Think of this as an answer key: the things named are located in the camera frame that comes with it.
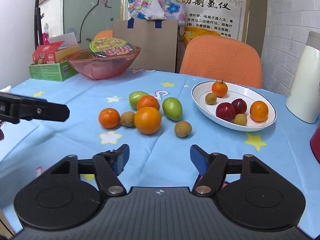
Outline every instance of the poster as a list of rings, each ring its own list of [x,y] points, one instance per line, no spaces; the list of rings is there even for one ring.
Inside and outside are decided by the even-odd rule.
[[[204,28],[245,42],[250,0],[182,0],[187,26]],[[128,0],[122,0],[123,20],[130,19]]]

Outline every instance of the thermos lid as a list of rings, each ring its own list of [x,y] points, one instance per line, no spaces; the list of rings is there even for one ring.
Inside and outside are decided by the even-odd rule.
[[[320,33],[309,32],[307,46],[320,50]]]

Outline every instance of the yellow package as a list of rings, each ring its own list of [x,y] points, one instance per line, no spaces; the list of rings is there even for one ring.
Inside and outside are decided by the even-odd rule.
[[[185,38],[185,45],[187,46],[190,41],[192,41],[193,38],[201,36],[201,35],[216,35],[221,36],[220,33],[209,31],[203,28],[198,27],[184,27],[184,33],[183,36]]]

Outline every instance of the red plastic bowl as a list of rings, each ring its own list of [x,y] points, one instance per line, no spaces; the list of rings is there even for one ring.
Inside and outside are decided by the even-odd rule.
[[[108,79],[122,74],[131,66],[141,51],[140,47],[135,48],[135,52],[108,58],[96,58],[90,49],[85,49],[69,55],[67,60],[76,71],[87,78]]]

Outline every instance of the blue tablecloth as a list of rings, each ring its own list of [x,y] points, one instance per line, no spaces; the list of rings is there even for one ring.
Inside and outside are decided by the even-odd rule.
[[[242,159],[254,154],[305,195],[307,205],[300,227],[313,238],[320,234],[320,165],[315,160],[309,141],[316,124],[307,124],[293,116],[285,106],[286,98],[257,90],[276,108],[278,117],[271,127],[253,133],[227,129],[205,117],[194,104],[191,90],[208,79],[158,71],[127,70],[122,75],[103,81],[92,81],[80,74],[65,82],[27,80],[13,93],[39,96],[50,102],[67,104],[70,118],[65,123],[33,120],[19,125],[7,123],[5,140],[0,142],[0,207],[15,231],[22,227],[13,210],[15,194],[32,179],[68,154],[80,159],[117,149],[126,143],[130,159],[119,179],[127,188],[193,187],[198,176],[190,161],[190,146],[199,145],[206,152],[220,152],[229,158]],[[162,118],[161,129],[142,135],[135,128],[103,129],[99,112],[107,107],[120,114],[131,111],[129,94],[145,91],[157,96],[161,104],[166,97],[178,98],[183,106],[183,120],[191,123],[192,134],[178,138],[175,122]],[[227,181],[238,179],[227,176]],[[95,184],[93,176],[83,180]]]

